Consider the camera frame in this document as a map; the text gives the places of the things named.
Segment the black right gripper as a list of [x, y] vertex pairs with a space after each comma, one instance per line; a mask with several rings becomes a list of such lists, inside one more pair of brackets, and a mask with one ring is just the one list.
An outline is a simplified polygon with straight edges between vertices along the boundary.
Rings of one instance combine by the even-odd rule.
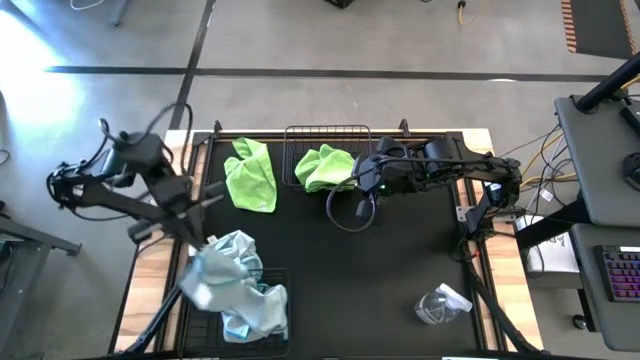
[[417, 156], [403, 143], [381, 137], [370, 155], [355, 159], [356, 185], [365, 199], [357, 206], [356, 216], [370, 218], [380, 196], [417, 193], [425, 190], [425, 169]]

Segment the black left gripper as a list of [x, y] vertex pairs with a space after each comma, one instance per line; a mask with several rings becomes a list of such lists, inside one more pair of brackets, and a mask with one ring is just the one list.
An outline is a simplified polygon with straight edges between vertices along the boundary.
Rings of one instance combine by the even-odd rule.
[[200, 199], [194, 200], [187, 190], [174, 197], [161, 214], [152, 219], [141, 219], [127, 229], [129, 238], [135, 243], [148, 240], [157, 232], [179, 240], [195, 249], [208, 244], [204, 233], [205, 211], [226, 194], [226, 185], [222, 181], [206, 186]]

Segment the green microfiber towel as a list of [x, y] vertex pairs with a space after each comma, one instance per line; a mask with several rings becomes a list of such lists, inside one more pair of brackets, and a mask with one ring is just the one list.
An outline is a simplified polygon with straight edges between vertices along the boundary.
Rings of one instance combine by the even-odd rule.
[[320, 152], [315, 149], [309, 149], [306, 154], [297, 163], [294, 173], [299, 183], [306, 185], [311, 174], [318, 168], [321, 163]]
[[322, 144], [318, 151], [321, 163], [304, 186], [308, 193], [333, 188], [349, 178], [355, 163], [355, 159], [350, 153], [334, 149], [328, 144]]
[[236, 156], [224, 162], [225, 183], [236, 208], [273, 213], [277, 185], [266, 144], [240, 137], [232, 141]]

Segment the black table mat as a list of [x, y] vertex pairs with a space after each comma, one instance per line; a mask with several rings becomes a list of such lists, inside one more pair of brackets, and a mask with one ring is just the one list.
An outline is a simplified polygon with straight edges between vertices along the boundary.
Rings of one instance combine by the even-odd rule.
[[467, 294], [464, 271], [450, 251], [459, 240], [454, 196], [448, 189], [395, 195], [373, 225], [353, 234], [362, 196], [335, 195], [332, 224], [326, 193], [277, 186], [272, 213], [245, 211], [229, 198], [208, 208], [205, 231], [241, 230], [254, 238], [267, 268], [287, 269], [294, 360], [347, 356], [433, 356], [473, 350], [473, 319], [462, 313], [429, 326], [416, 302], [445, 283]]

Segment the grey side table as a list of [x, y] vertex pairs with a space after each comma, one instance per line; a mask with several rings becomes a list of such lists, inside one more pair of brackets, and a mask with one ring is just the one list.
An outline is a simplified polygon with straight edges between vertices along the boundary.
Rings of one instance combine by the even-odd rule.
[[13, 220], [0, 200], [0, 357], [52, 250], [77, 256], [81, 244]]

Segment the white paper box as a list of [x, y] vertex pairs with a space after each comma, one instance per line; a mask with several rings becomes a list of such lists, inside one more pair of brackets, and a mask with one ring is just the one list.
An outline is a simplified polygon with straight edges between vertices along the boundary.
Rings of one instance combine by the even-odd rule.
[[580, 273], [568, 232], [525, 250], [523, 265], [527, 275], [532, 278], [550, 273]]

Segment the grey desk top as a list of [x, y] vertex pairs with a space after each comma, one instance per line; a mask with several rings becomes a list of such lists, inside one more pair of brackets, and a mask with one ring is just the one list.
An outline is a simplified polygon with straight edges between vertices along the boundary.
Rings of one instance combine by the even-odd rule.
[[591, 222], [640, 228], [640, 191], [623, 177], [624, 158], [640, 152], [640, 136], [621, 116], [626, 103], [602, 102], [583, 113], [571, 98], [560, 97], [554, 106]]

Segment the grey metal leg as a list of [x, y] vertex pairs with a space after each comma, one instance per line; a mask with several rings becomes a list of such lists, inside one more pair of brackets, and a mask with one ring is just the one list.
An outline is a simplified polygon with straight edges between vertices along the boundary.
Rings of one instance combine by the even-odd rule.
[[121, 25], [122, 18], [130, 2], [131, 0], [115, 0], [110, 16], [110, 23], [114, 27], [119, 27]]

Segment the black round pole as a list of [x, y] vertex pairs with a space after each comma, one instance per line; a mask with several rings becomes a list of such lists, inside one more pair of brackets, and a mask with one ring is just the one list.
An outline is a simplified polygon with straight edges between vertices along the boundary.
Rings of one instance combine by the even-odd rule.
[[622, 64], [586, 95], [575, 101], [575, 107], [585, 113], [592, 111], [616, 91], [630, 86], [638, 75], [640, 75], [640, 52], [633, 55], [631, 59]]

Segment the black round desk object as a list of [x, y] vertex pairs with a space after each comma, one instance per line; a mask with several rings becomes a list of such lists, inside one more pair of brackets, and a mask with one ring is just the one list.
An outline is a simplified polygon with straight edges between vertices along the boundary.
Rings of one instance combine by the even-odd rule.
[[623, 159], [622, 174], [625, 183], [640, 192], [640, 152], [631, 153]]

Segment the grey keyboard desk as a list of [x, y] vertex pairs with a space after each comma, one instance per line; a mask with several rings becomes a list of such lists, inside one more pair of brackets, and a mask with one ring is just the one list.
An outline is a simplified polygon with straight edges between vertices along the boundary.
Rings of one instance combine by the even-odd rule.
[[640, 352], [640, 303], [609, 301], [594, 254], [598, 245], [640, 247], [640, 231], [576, 224], [570, 237], [591, 315], [604, 343], [614, 351]]

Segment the backlit computer keyboard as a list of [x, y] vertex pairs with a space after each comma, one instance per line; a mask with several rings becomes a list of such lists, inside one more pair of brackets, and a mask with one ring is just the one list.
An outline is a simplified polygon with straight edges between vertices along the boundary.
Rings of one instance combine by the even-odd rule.
[[640, 247], [598, 245], [594, 254], [609, 301], [640, 303]]

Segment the black hazard-edged floor mat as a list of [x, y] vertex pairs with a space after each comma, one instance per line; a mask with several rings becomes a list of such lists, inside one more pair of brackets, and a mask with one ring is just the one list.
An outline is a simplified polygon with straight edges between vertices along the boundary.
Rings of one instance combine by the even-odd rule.
[[626, 0], [561, 0], [569, 52], [628, 60], [637, 52]]

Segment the black aluminium table frame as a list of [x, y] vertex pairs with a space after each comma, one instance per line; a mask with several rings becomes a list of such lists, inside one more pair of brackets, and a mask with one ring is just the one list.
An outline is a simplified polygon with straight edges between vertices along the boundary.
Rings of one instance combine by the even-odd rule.
[[[190, 134], [184, 130], [170, 130], [164, 137], [165, 143], [174, 153], [186, 150], [189, 171], [195, 175], [197, 187], [204, 182], [205, 162], [212, 158], [208, 152], [214, 145], [240, 136], [262, 142], [281, 142], [284, 135], [282, 129], [222, 130], [219, 134], [214, 134], [213, 130], [214, 128], [193, 130]], [[403, 140], [421, 140], [430, 135], [454, 135], [475, 152], [493, 149], [487, 129], [417, 129], [410, 132], [409, 138], [403, 137], [399, 129], [373, 129], [371, 135], [374, 138], [389, 135]], [[541, 349], [543, 342], [527, 278], [518, 247], [511, 237], [514, 230], [506, 222], [496, 220], [494, 225], [499, 232], [497, 235], [482, 246], [475, 243], [469, 246], [482, 254], [480, 260], [473, 261], [475, 270], [492, 287], [492, 293], [514, 326], [528, 342]], [[109, 353], [123, 351], [135, 342], [186, 264], [186, 245], [180, 245], [169, 238], [163, 239], [159, 233], [143, 244], [149, 248], [134, 257]]]

